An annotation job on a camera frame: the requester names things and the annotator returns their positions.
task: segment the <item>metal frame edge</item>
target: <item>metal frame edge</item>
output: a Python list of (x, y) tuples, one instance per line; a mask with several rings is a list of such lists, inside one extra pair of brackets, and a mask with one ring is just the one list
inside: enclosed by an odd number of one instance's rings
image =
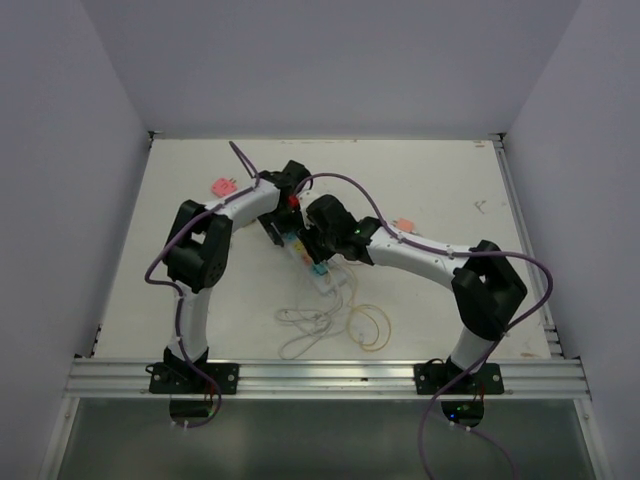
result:
[[(74, 398), (168, 398), (151, 395), (146, 364), (140, 359), (77, 359), (65, 395)], [(413, 365), (421, 361), (238, 361), (238, 390), (229, 400), (417, 400)], [(505, 395), (493, 400), (588, 399), (579, 360), (498, 360)], [(453, 399), (464, 395), (448, 396)], [(172, 398), (199, 398), (174, 395)]]
[(573, 401), (578, 422), (584, 437), (584, 443), (591, 459), (591, 466), (597, 480), (613, 480), (615, 478), (609, 458), (604, 448), (604, 442), (600, 435), (600, 430), (593, 414), (593, 405), (591, 400), (574, 400)]
[[(500, 168), (500, 173), (502, 174), (502, 180), (507, 191), (507, 197), (509, 199), (509, 204), (511, 205), (511, 211), (513, 212), (516, 230), (518, 232), (518, 237), (520, 237), (520, 243), (522, 244), (523, 251), (527, 255), (535, 257), (533, 246), (531, 244), (531, 238), (529, 237), (529, 232), (527, 230), (524, 216), (522, 214), (520, 200), (518, 199), (515, 185), (513, 183), (513, 177), (511, 175), (511, 170), (509, 168), (509, 163), (507, 162), (507, 154), (504, 150), (504, 144), (502, 143), (502, 141), (494, 141), (493, 149), (496, 153), (498, 167)], [(535, 290), (536, 298), (540, 298), (542, 297), (544, 291), (542, 276), (540, 275), (538, 269), (533, 267), (532, 265), (527, 264), (527, 268), (529, 270), (531, 278), (533, 279), (532, 283)], [(547, 325), (555, 325), (548, 304), (543, 305), (542, 312)]]
[(49, 446), (40, 467), (38, 480), (55, 480), (58, 478), (79, 404), (80, 399), (77, 397), (64, 397), (62, 399), (58, 418), (53, 427), (53, 432), (51, 432)]

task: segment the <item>white wall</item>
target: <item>white wall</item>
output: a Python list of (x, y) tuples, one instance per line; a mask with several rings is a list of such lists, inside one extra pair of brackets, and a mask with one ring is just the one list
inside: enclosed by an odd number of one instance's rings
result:
[(621, 479), (640, 472), (639, 20), (637, 0), (583, 0), (507, 136), (561, 340), (584, 360)]
[(34, 478), (87, 353), (146, 133), (77, 0), (0, 2), (0, 477)]
[(83, 0), (172, 137), (504, 132), (579, 0)]

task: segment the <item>white tabletop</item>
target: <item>white tabletop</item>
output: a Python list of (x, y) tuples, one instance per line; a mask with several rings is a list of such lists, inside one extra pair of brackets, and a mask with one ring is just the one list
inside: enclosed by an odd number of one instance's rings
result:
[[(351, 176), (368, 189), (387, 219), (409, 219), (424, 237), (461, 245), (476, 245), (487, 239), (503, 250), (522, 251), (491, 142), (237, 143), (259, 170), (280, 170), (294, 159), (312, 173)], [(180, 204), (187, 199), (212, 200), (210, 187), (220, 177), (234, 178), (239, 186), (249, 184), (226, 141), (156, 140), (103, 318), (96, 356), (160, 358), (172, 333), (174, 300), (170, 289), (147, 285), (144, 272), (163, 247)], [(345, 182), (321, 178), (314, 189), (337, 196), (356, 218), (372, 215), (361, 194)], [(513, 264), (530, 292), (522, 311), (532, 305), (533, 289), (525, 265), (517, 260)], [(449, 290), (388, 267), (362, 265), (354, 271), (360, 284), (357, 303), (374, 303), (391, 319), (389, 344), (381, 351), (366, 353), (343, 334), (317, 343), (300, 358), (446, 358), (462, 328)], [(165, 278), (165, 272), (161, 265), (155, 276)], [(226, 273), (211, 298), (209, 358), (277, 359), (279, 346), (299, 332), (277, 324), (273, 314), (294, 304), (299, 284), (299, 268), (285, 251), (271, 243), (257, 222), (236, 232)], [(327, 302), (310, 285), (302, 285), (298, 294), (303, 303)], [(371, 333), (364, 322), (354, 322), (354, 328), (365, 336)], [(493, 354), (503, 359), (549, 356), (540, 314), (514, 329)]]

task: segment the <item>white cable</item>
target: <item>white cable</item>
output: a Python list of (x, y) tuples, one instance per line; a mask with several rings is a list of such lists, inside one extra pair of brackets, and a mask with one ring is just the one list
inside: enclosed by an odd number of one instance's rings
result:
[[(299, 358), (301, 355), (306, 353), (320, 340), (335, 337), (344, 332), (348, 332), (350, 338), (354, 342), (356, 342), (362, 350), (369, 353), (383, 349), (389, 342), (391, 338), (391, 322), (384, 310), (376, 305), (355, 305), (355, 296), (357, 294), (359, 283), (355, 273), (350, 268), (343, 268), (338, 264), (333, 264), (332, 268), (336, 268), (342, 271), (347, 278), (347, 284), (351, 289), (351, 296), (349, 300), (345, 303), (342, 289), (336, 282), (334, 276), (331, 274), (331, 270), (328, 269), (329, 280), (332, 285), (331, 294), (335, 298), (335, 302), (333, 303), (333, 305), (324, 310), (320, 308), (300, 308), (300, 287), (303, 283), (308, 282), (302, 282), (298, 277), (298, 287), (296, 288), (295, 293), (295, 307), (281, 308), (274, 314), (274, 318), (278, 323), (285, 326), (295, 326), (301, 332), (300, 335), (291, 338), (280, 346), (280, 348), (278, 349), (278, 355), (281, 359), (295, 360), (296, 358)], [(373, 317), (371, 317), (371, 315), (366, 313), (366, 310), (377, 311), (383, 317), (389, 327), (387, 339), (378, 347), (374, 347), (374, 345), (378, 343), (378, 340), (380, 338), (380, 327), (378, 325), (378, 322)], [(348, 330), (349, 328), (351, 328), (351, 320), (356, 313), (368, 317), (375, 325), (377, 334), (372, 342), (365, 343), (364, 336), (362, 334), (359, 335), (360, 341), (357, 341), (356, 339), (354, 339), (352, 332)], [(335, 331), (335, 327), (337, 324), (336, 320), (341, 317), (345, 318), (344, 325), (341, 329)], [(297, 351), (294, 355), (285, 354), (285, 350), (290, 345), (298, 342), (303, 342), (305, 340), (308, 340), (306, 345), (301, 350)]]
[[(331, 289), (331, 294), (335, 298), (335, 301), (333, 305), (331, 305), (331, 307), (325, 310), (322, 310), (320, 308), (300, 308), (300, 286), (306, 282), (299, 281), (295, 295), (295, 307), (281, 308), (280, 310), (277, 310), (274, 315), (274, 318), (278, 323), (286, 326), (295, 326), (302, 332), (301, 335), (293, 337), (280, 346), (280, 348), (278, 349), (278, 355), (283, 360), (295, 360), (296, 358), (307, 352), (320, 340), (335, 337), (345, 331), (345, 327), (338, 331), (332, 331), (336, 324), (336, 315), (343, 309), (343, 307), (345, 306), (345, 302), (344, 297), (342, 296), (342, 290), (331, 274), (331, 270), (327, 271), (333, 287)], [(294, 343), (301, 342), (305, 339), (310, 339), (310, 342), (308, 342), (307, 345), (305, 345), (295, 355), (285, 354), (285, 349), (287, 347)]]

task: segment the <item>purple cable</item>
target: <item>purple cable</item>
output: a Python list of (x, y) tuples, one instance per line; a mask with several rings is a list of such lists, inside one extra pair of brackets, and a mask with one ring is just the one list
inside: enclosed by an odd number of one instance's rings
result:
[[(355, 180), (353, 180), (350, 177), (347, 177), (346, 175), (341, 175), (339, 173), (316, 173), (314, 175), (310, 175), (309, 177), (307, 177), (304, 180), (302, 180), (296, 186), (296, 188), (294, 190), (294, 195), (299, 193), (307, 182), (311, 181), (314, 178), (319, 178), (319, 177), (339, 178), (340, 180), (344, 180), (344, 181), (350, 183), (351, 185), (353, 185), (354, 187), (356, 187), (358, 190), (360, 190), (360, 192), (364, 195), (364, 197), (367, 199), (367, 201), (369, 202), (369, 204), (373, 208), (373, 211), (375, 212), (376, 216), (378, 217), (378, 220), (380, 220), (380, 224), (382, 225), (382, 228), (384, 228), (385, 231), (389, 235), (391, 235), (393, 238), (395, 238), (400, 243), (405, 243), (405, 244), (407, 244), (407, 245), (409, 245), (411, 247), (417, 248), (419, 250), (423, 250), (425, 252), (434, 253), (434, 254), (437, 254), (437, 255), (445, 255), (445, 256), (449, 256), (450, 255), (450, 256), (452, 256), (454, 258), (511, 257), (511, 258), (518, 258), (520, 260), (525, 260), (525, 261), (527, 261), (529, 263), (532, 263), (536, 267), (538, 267), (544, 273), (544, 275), (546, 277), (547, 289), (546, 289), (544, 295), (540, 298), (540, 300), (538, 300), (530, 309), (528, 309), (526, 312), (524, 312), (518, 318), (516, 318), (511, 323), (509, 323), (509, 325), (507, 326), (507, 329), (506, 329), (507, 332), (509, 330), (511, 330), (513, 327), (515, 327), (518, 324), (520, 324), (521, 322), (523, 322), (528, 317), (530, 317), (534, 312), (536, 312), (538, 309), (540, 309), (546, 303), (547, 300), (549, 300), (549, 297), (551, 296), (551, 292), (553, 291), (553, 276), (551, 275), (551, 271), (542, 262), (536, 260), (533, 257), (530, 257), (528, 255), (520, 253), (520, 252), (503, 252), (503, 251), (498, 251), (498, 252), (473, 252), (473, 251), (468, 251), (468, 252), (451, 252), (450, 253), (450, 252), (448, 252), (446, 250), (442, 250), (442, 249), (435, 248), (435, 247), (430, 247), (430, 246), (427, 246), (427, 245), (422, 245), (420, 243), (414, 242), (414, 241), (409, 240), (407, 238), (400, 237), (389, 226), (387, 221), (384, 219), (384, 216), (382, 215), (382, 212), (381, 212), (380, 208), (378, 207), (376, 202), (373, 200), (371, 195), (369, 195), (369, 192), (367, 192), (365, 190), (365, 188), (362, 185), (360, 185), (358, 182), (356, 182)], [(440, 390), (438, 390), (431, 397), (431, 400), (429, 400), (429, 403), (427, 404), (427, 408), (424, 411), (424, 413), (422, 414), (422, 417), (420, 418), (420, 425), (419, 425), (419, 429), (418, 429), (418, 451), (420, 453), (420, 461), (422, 462), (422, 467), (424, 468), (424, 471), (428, 475), (429, 478), (431, 478), (431, 479), (435, 479), (436, 478), (435, 475), (433, 474), (433, 471), (429, 467), (429, 463), (427, 461), (426, 452), (424, 451), (424, 429), (425, 429), (424, 427), (425, 427), (425, 424), (427, 422), (427, 418), (429, 416), (429, 413), (433, 409), (433, 406), (435, 405), (436, 400), (438, 399), (438, 397), (440, 397), (447, 390), (449, 390), (451, 387), (453, 387), (456, 383), (458, 383), (460, 380), (462, 380), (465, 376), (467, 376), (469, 373), (471, 373), (471, 371), (473, 371), (473, 369), (475, 369), (479, 365), (482, 365), (482, 363), (484, 363), (489, 358), (491, 353), (496, 349), (496, 347), (498, 346), (498, 343), (499, 342), (495, 342), (494, 344), (492, 344), (491, 347), (485, 353), (483, 353), (480, 356), (480, 358), (478, 358), (478, 360), (476, 360), (470, 367), (468, 367), (466, 370), (462, 371), (457, 377), (455, 377), (453, 380), (451, 380), (449, 383), (447, 383), (444, 387), (442, 387)], [(509, 453), (502, 446), (500, 446), (491, 437), (489, 437), (488, 435), (486, 435), (486, 434), (484, 434), (482, 432), (474, 431), (474, 433), (476, 435), (484, 438), (485, 440), (489, 441), (490, 443), (492, 443), (496, 447), (498, 447), (500, 449), (500, 451), (502, 451), (502, 453), (505, 455), (505, 457), (507, 458), (507, 461), (509, 462), (509, 465), (511, 466), (511, 471), (512, 471), (512, 474), (513, 474), (513, 478), (516, 478), (516, 479), (520, 478), (520, 473), (519, 473), (515, 463), (513, 462), (513, 460), (511, 458), (511, 456), (509, 455)]]
[(242, 164), (244, 169), (247, 171), (249, 176), (251, 178), (256, 178), (258, 176), (258, 170), (253, 165), (251, 160), (249, 160), (249, 158), (244, 154), (244, 152), (240, 150), (240, 148), (235, 144), (235, 142), (230, 140), (229, 146), (231, 147), (231, 150), (233, 150), (233, 153), (236, 154), (236, 156), (238, 157), (238, 160), (240, 160), (240, 163)]
[(153, 262), (151, 262), (151, 265), (149, 265), (149, 268), (147, 269), (147, 271), (144, 274), (144, 280), (148, 284), (150, 284), (150, 285), (162, 285), (162, 286), (166, 286), (166, 287), (171, 287), (178, 293), (178, 297), (179, 298), (178, 298), (178, 303), (176, 305), (176, 314), (175, 314), (175, 322), (174, 322), (175, 323), (176, 338), (178, 339), (178, 347), (180, 348), (180, 352), (182, 353), (182, 357), (184, 358), (184, 361), (187, 364), (187, 366), (191, 370), (193, 370), (199, 377), (204, 379), (209, 384), (213, 385), (213, 387), (215, 388), (217, 401), (216, 401), (216, 406), (214, 407), (214, 409), (211, 412), (211, 414), (205, 420), (202, 420), (200, 422), (183, 424), (183, 427), (186, 427), (186, 428), (201, 427), (201, 426), (206, 425), (207, 423), (209, 423), (213, 419), (213, 417), (216, 416), (216, 414), (220, 410), (220, 407), (222, 406), (222, 395), (220, 394), (220, 386), (218, 385), (218, 383), (213, 378), (211, 378), (205, 372), (203, 372), (198, 367), (196, 367), (196, 365), (189, 358), (189, 355), (187, 355), (187, 350), (186, 350), (186, 348), (184, 346), (184, 342), (182, 340), (182, 332), (180, 330), (180, 317), (182, 315), (182, 304), (184, 302), (184, 291), (182, 290), (182, 288), (180, 288), (180, 285), (178, 285), (176, 282), (169, 281), (169, 280), (154, 280), (153, 278), (151, 278), (151, 275), (153, 274), (155, 269), (158, 267), (160, 262), (167, 256), (169, 251), (173, 247), (175, 247), (178, 244), (178, 242), (180, 242), (180, 240), (182, 240), (182, 238), (198, 222), (200, 222), (201, 220), (207, 218), (210, 215), (213, 215), (215, 212), (220, 210), (224, 205), (226, 205), (230, 201), (233, 201), (233, 200), (235, 200), (237, 198), (240, 198), (240, 197), (242, 197), (242, 196), (254, 191), (256, 189), (256, 187), (258, 185), (260, 185), (260, 177), (258, 176), (256, 167), (253, 165), (251, 160), (249, 160), (247, 158), (247, 156), (242, 152), (242, 150), (240, 150), (237, 147), (237, 145), (235, 145), (235, 143), (229, 142), (229, 144), (232, 145), (231, 148), (233, 149), (234, 152), (236, 152), (236, 155), (238, 155), (238, 158), (240, 158), (240, 161), (242, 162), (242, 164), (245, 166), (245, 168), (247, 168), (247, 171), (249, 171), (249, 168), (251, 168), (252, 171), (256, 172), (256, 175), (254, 176), (254, 178), (256, 180), (255, 183), (253, 184), (252, 187), (245, 188), (244, 190), (240, 190), (239, 192), (236, 192), (233, 195), (229, 195), (228, 197), (225, 197), (219, 204), (217, 204), (211, 210), (207, 210), (205, 212), (202, 212), (200, 215), (196, 215), (195, 217), (193, 217), (184, 227), (182, 227), (180, 229), (180, 231), (178, 233), (175, 234), (175, 236), (171, 240), (169, 240), (169, 242), (167, 242), (167, 244), (164, 246), (162, 251), (153, 260)]

